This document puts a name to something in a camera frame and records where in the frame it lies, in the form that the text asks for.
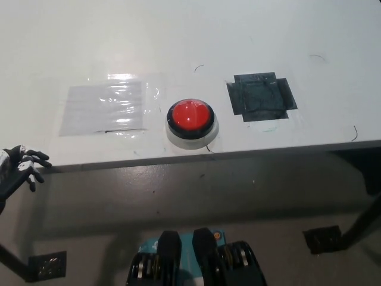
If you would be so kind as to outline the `robot left hand black white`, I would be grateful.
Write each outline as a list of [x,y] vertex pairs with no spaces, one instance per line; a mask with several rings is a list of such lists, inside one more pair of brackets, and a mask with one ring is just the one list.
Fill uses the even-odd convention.
[[36,181],[44,183],[44,178],[35,167],[50,168],[49,156],[41,151],[27,149],[24,145],[17,145],[12,149],[1,150],[1,213],[8,198],[25,182],[31,192],[36,191]]

